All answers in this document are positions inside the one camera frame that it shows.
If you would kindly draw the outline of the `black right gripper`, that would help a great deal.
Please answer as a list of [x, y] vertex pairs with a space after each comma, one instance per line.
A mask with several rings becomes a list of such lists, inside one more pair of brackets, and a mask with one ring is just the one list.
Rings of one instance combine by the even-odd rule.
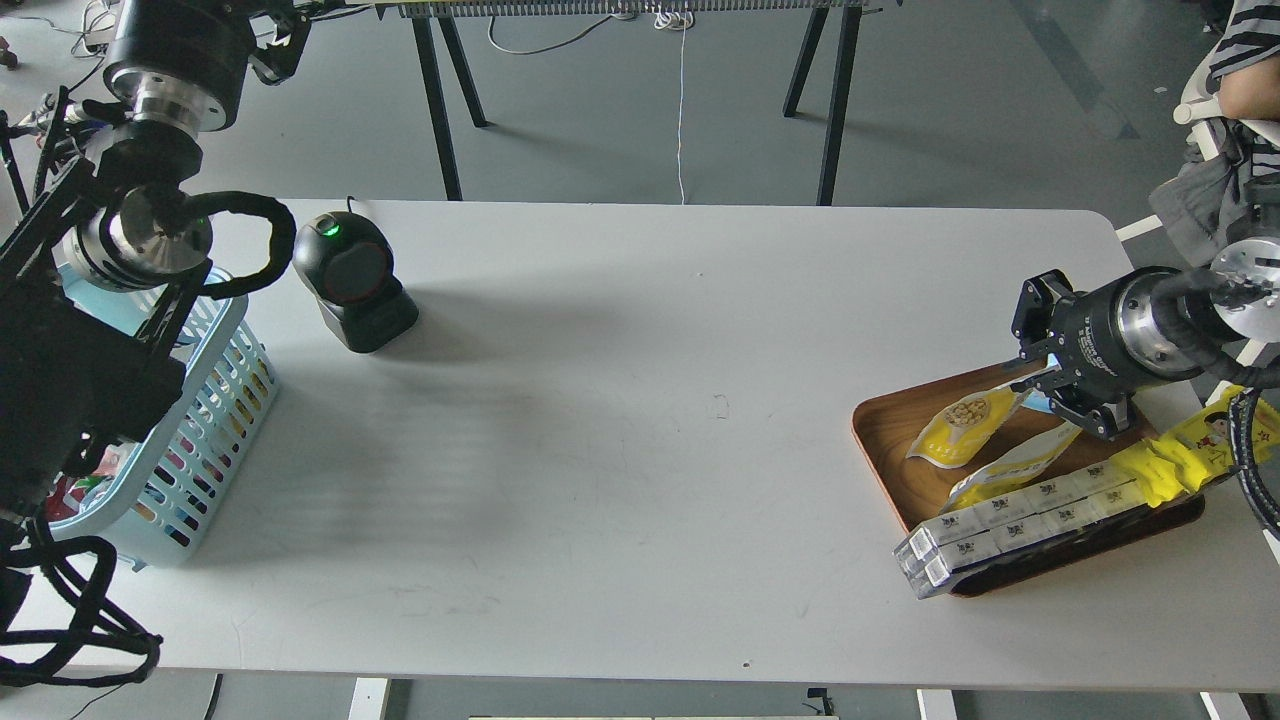
[[1015, 379], [1012, 391], [1041, 389], [1055, 416], [1097, 439], [1116, 439], [1133, 429], [1137, 411], [1129, 393], [1158, 384], [1161, 377], [1137, 359], [1119, 329], [1117, 314], [1130, 284], [1114, 281], [1076, 292], [1061, 270], [1023, 281], [1010, 325], [1018, 341], [1012, 363], [1047, 359], [1053, 350], [1059, 365]]

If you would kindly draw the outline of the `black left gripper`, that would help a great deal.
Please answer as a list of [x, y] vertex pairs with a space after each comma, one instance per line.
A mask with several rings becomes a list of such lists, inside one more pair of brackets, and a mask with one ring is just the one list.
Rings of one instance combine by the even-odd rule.
[[252, 13], [237, 1], [124, 1], [102, 82], [132, 101], [143, 79], [163, 76], [193, 86], [211, 101], [202, 131], [230, 127], [241, 106], [247, 67], [264, 85], [294, 76], [311, 20], [296, 5], [270, 5], [271, 40], [256, 47]]

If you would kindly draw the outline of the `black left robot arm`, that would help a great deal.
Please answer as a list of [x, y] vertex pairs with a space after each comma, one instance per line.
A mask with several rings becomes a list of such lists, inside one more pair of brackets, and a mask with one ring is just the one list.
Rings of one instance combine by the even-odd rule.
[[[143, 682], [163, 643], [108, 598], [116, 550], [54, 539], [44, 512], [58, 474], [83, 477], [111, 445], [142, 441], [180, 405], [172, 356], [198, 299], [241, 297], [288, 268], [297, 224], [276, 199], [191, 195], [198, 137], [236, 122], [252, 70], [291, 78], [311, 28], [293, 1], [125, 1], [105, 56], [110, 102], [60, 87], [28, 122], [3, 126], [3, 158], [44, 137], [33, 193], [3, 242], [3, 660], [9, 687]], [[132, 653], [128, 673], [76, 680], [84, 648]]]

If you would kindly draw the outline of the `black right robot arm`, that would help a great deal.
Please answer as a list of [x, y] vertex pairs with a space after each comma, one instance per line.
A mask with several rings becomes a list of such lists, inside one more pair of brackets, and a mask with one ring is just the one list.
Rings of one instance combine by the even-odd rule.
[[1021, 388], [1039, 391], [1052, 414], [1100, 439], [1137, 419], [1135, 392], [1210, 375], [1242, 388], [1228, 405], [1228, 471], [1251, 511], [1277, 532], [1277, 501], [1256, 456], [1261, 395], [1277, 387], [1277, 364], [1247, 365], [1228, 354], [1239, 340], [1277, 341], [1277, 241], [1254, 234], [1220, 250], [1207, 266], [1147, 266], [1091, 292], [1060, 270], [1024, 281], [1011, 324], [1020, 363], [1047, 365]]

